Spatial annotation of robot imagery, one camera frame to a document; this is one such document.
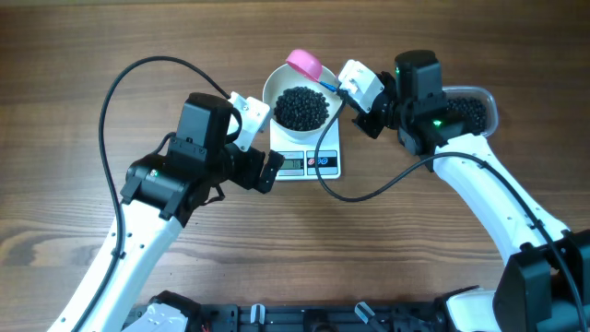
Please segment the pink scoop with blue handle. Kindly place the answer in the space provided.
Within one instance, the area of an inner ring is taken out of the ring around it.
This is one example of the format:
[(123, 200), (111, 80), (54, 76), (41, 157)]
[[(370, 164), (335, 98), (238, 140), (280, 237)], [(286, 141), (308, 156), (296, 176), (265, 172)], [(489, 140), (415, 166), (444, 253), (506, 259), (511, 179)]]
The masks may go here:
[(311, 53), (303, 49), (293, 50), (285, 60), (286, 64), (303, 77), (317, 83), (331, 92), (336, 92), (336, 87), (321, 79), (323, 65)]

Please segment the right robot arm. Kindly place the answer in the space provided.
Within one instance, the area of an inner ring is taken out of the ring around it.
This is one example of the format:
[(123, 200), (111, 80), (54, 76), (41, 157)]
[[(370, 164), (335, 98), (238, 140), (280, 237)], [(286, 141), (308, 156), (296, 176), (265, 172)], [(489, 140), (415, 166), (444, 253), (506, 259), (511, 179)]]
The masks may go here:
[(463, 290), (445, 302), (459, 331), (585, 331), (589, 234), (571, 231), (526, 192), (488, 141), (496, 110), (484, 89), (447, 88), (431, 51), (401, 53), (394, 73), (349, 61), (341, 87), (370, 137), (396, 131), (419, 165), (466, 202), (504, 263), (495, 290)]

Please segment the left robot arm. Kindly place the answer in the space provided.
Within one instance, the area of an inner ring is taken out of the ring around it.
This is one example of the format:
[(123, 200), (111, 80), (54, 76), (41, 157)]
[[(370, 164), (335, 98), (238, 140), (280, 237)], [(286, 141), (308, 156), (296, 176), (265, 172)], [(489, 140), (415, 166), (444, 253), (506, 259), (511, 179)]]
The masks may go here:
[(127, 170), (110, 232), (53, 331), (118, 331), (193, 212), (224, 199), (222, 183), (271, 190), (283, 156), (253, 148), (269, 105), (233, 92), (193, 93), (175, 132)]

